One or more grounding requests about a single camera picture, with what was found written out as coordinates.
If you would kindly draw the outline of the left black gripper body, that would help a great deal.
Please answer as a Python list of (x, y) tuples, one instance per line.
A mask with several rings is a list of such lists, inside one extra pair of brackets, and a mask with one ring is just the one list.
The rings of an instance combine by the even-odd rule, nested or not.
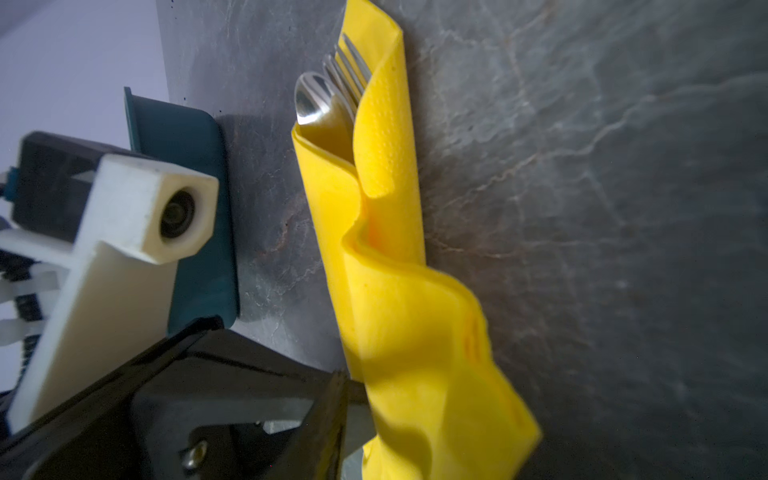
[(199, 322), (11, 436), (5, 479), (265, 479), (332, 374)]

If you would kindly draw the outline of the silver spoon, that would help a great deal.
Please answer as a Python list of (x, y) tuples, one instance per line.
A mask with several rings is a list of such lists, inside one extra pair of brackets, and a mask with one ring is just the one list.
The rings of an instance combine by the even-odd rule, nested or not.
[(302, 73), (294, 89), (301, 135), (317, 147), (353, 164), (353, 120), (340, 90), (324, 75)]

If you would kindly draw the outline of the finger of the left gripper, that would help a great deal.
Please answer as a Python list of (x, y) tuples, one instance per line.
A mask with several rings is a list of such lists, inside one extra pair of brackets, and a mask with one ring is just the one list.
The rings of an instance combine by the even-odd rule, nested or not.
[(376, 436), (365, 388), (335, 372), (265, 479), (340, 479), (347, 457)]

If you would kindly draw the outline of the silver fork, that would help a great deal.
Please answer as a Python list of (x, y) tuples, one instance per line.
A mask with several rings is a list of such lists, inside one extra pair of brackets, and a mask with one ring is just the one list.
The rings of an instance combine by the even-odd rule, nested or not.
[(371, 70), (345, 33), (341, 34), (341, 41), (341, 45), (335, 45), (334, 51), (324, 56), (322, 65), (325, 73), (349, 106), (352, 118), (355, 118), (370, 82)]

